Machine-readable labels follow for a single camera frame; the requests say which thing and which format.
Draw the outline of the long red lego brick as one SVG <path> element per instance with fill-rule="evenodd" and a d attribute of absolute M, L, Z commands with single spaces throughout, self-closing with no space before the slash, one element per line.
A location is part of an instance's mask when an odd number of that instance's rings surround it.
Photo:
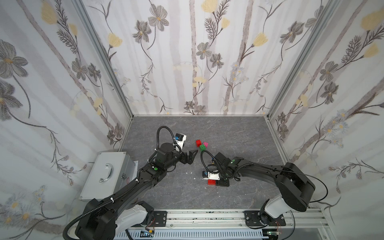
<path fill-rule="evenodd" d="M 216 180 L 208 180 L 208 185 L 215 186 L 217 184 Z"/>

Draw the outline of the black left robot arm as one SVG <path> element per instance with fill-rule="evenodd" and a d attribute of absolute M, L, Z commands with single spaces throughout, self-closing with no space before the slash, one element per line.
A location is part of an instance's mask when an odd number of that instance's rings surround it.
<path fill-rule="evenodd" d="M 63 238 L 71 240 L 69 230 L 75 224 L 75 235 L 80 240 L 112 240 L 118 233 L 118 218 L 123 211 L 136 205 L 141 193 L 156 186 L 169 168 L 177 163 L 192 164 L 198 151 L 188 153 L 180 150 L 177 144 L 164 143 L 149 157 L 148 163 L 139 169 L 137 177 L 114 194 L 98 201 L 91 200 L 84 212 L 72 220 L 63 231 Z"/>

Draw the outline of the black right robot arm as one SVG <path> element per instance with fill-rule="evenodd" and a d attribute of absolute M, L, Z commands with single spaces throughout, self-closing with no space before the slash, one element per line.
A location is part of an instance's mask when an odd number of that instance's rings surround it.
<path fill-rule="evenodd" d="M 275 185 L 279 194 L 266 200 L 259 211 L 263 224 L 267 224 L 289 211 L 305 212 L 316 189 L 309 178 L 293 163 L 265 165 L 244 158 L 227 158 L 222 153 L 212 159 L 220 179 L 248 177 Z"/>

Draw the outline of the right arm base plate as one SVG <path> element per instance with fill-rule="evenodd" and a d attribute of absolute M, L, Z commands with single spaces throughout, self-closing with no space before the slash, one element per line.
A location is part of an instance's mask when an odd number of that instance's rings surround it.
<path fill-rule="evenodd" d="M 245 223 L 248 227 L 284 227 L 286 221 L 283 215 L 280 215 L 276 219 L 268 216 L 265 213 L 260 214 L 260 211 L 244 211 Z"/>

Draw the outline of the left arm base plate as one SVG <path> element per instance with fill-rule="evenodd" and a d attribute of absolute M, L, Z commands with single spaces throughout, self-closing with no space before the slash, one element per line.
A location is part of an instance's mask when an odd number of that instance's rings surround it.
<path fill-rule="evenodd" d="M 146 228 L 165 227 L 167 224 L 167 211 L 153 211 L 147 214 L 143 223 Z"/>

